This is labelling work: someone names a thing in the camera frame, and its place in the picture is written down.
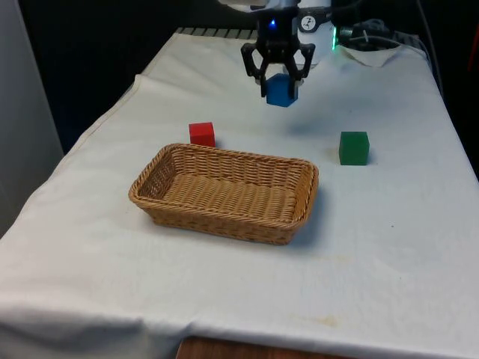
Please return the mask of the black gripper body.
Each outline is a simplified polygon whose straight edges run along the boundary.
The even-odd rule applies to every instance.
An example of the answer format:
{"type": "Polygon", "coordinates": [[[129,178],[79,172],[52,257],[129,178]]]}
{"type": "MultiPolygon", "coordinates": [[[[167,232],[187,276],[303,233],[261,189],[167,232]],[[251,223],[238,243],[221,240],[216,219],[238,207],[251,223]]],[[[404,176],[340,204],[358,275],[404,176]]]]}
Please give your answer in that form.
{"type": "Polygon", "coordinates": [[[299,50],[297,7],[257,12],[256,50],[268,64],[294,62],[299,50]]]}

